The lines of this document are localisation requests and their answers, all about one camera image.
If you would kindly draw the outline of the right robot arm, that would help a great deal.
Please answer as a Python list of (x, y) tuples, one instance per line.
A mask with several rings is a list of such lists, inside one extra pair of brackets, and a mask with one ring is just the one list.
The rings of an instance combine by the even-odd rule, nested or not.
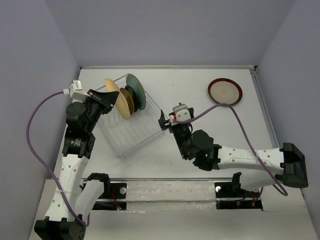
[(286, 196), (284, 187), (309, 186), (305, 155), (293, 143), (263, 150), (255, 150), (251, 144), (249, 149), (222, 146), (215, 144), (204, 130), (193, 130), (191, 123), (195, 120), (193, 108), (179, 104), (169, 119), (161, 113), (158, 123), (163, 131), (173, 134), (181, 157), (192, 161), (197, 168), (204, 171), (238, 169), (230, 183), (235, 196), (266, 186), (273, 186)]

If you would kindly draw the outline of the yellow patterned plate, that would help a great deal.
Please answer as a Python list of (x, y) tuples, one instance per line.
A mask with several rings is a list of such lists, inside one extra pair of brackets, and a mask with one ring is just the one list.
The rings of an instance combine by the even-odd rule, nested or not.
[(130, 94), (128, 93), (128, 91), (125, 88), (121, 88), (120, 92), (124, 95), (124, 98), (125, 98), (127, 105), (128, 105), (129, 113), (130, 113), (130, 115), (132, 115), (134, 113), (134, 106), (133, 106), (133, 101), (132, 101)]

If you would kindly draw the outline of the teal floral plate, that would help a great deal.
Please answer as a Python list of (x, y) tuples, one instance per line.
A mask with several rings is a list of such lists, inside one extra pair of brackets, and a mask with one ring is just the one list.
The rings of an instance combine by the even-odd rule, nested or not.
[(143, 85), (136, 76), (128, 73), (126, 76), (125, 89), (133, 96), (135, 103), (134, 108), (137, 110), (144, 110), (146, 107), (146, 95)]

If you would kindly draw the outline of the red rimmed plate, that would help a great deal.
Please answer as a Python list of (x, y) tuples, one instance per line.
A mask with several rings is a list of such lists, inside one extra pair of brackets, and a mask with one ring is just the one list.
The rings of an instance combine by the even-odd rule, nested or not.
[(207, 88), (210, 98), (220, 104), (238, 104), (243, 98), (241, 86), (229, 78), (217, 78), (211, 81)]

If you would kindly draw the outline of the beige bear plate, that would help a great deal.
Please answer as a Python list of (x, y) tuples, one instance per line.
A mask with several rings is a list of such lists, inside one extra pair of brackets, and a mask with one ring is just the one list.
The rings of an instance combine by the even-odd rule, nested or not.
[(108, 92), (117, 92), (118, 93), (118, 97), (117, 97), (115, 106), (117, 107), (117, 110), (122, 115), (122, 117), (125, 120), (128, 120), (130, 118), (129, 106), (128, 106), (128, 103), (127, 103), (125, 96), (120, 91), (118, 85), (112, 79), (109, 79), (109, 78), (105, 78), (104, 83), (105, 83), (105, 86), (106, 86)]

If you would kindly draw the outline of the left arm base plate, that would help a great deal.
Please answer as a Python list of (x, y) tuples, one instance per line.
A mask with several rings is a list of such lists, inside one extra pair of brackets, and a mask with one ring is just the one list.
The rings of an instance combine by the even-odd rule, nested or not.
[(127, 209), (127, 183), (111, 182), (108, 192), (104, 192), (93, 206), (94, 211), (125, 211)]

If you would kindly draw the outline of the black glossy plate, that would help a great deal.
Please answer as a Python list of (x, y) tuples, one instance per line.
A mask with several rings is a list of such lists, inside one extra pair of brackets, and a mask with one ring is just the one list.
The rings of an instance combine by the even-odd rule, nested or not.
[(128, 91), (129, 95), (131, 96), (132, 98), (132, 102), (133, 102), (133, 112), (137, 112), (138, 111), (138, 99), (137, 99), (137, 95), (134, 91), (134, 89), (132, 87), (130, 87), (129, 85), (126, 85), (125, 86), (125, 89)]

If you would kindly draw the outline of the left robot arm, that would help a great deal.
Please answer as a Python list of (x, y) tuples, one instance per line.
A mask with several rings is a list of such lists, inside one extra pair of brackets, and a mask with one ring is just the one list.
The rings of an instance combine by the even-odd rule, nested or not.
[(56, 190), (42, 220), (34, 225), (42, 240), (82, 240), (90, 223), (90, 213), (99, 197), (110, 194), (111, 183), (106, 173), (91, 173), (84, 188), (82, 176), (95, 144), (93, 130), (101, 117), (116, 104), (118, 91), (73, 93), (65, 90), (75, 102), (66, 113), (66, 131), (58, 176), (51, 172)]

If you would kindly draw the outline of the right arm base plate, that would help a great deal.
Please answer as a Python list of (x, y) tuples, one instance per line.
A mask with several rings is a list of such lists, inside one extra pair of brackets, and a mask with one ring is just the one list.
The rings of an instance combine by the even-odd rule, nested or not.
[(231, 182), (215, 182), (217, 210), (262, 210), (260, 192), (232, 189)]

